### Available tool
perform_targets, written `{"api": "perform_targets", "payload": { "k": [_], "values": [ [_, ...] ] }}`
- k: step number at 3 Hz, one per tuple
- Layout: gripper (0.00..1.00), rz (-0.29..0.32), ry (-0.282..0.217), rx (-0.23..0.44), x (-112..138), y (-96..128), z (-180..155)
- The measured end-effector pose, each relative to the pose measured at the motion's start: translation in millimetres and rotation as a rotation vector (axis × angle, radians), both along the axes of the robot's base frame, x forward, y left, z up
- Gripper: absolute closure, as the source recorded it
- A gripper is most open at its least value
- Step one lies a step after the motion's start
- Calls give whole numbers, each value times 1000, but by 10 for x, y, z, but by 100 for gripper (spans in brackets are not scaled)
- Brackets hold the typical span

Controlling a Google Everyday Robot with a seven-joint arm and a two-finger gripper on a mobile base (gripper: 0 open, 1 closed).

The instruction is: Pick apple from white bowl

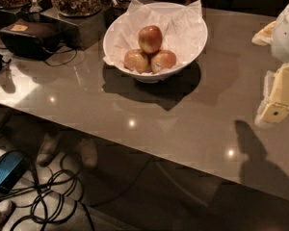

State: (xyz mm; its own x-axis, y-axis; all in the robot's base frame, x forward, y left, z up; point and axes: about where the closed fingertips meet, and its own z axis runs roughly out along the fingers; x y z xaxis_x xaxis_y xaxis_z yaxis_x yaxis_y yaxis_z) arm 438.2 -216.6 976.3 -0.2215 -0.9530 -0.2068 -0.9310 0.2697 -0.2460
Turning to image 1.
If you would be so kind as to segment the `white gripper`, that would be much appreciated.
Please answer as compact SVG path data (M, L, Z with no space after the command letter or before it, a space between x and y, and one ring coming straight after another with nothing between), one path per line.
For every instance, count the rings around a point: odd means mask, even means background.
M289 4L277 17L258 31L251 42L266 46L271 44L274 58L289 63ZM289 64L276 72L268 70L264 78L263 100L260 102L254 123L260 128L270 128L289 116Z

